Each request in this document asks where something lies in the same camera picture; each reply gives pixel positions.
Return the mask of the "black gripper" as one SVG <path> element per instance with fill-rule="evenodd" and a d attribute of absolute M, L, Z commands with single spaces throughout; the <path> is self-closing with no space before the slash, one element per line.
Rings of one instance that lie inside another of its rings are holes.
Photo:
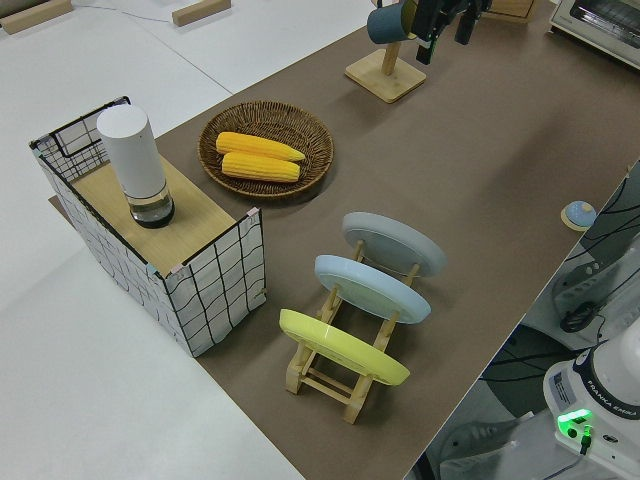
<path fill-rule="evenodd" d="M 422 64 L 430 64 L 439 36 L 447 25 L 446 20 L 460 17 L 455 41 L 467 45 L 477 21 L 484 12 L 491 9 L 492 0 L 421 0 L 416 12 L 416 35 L 419 48 L 416 59 Z"/>

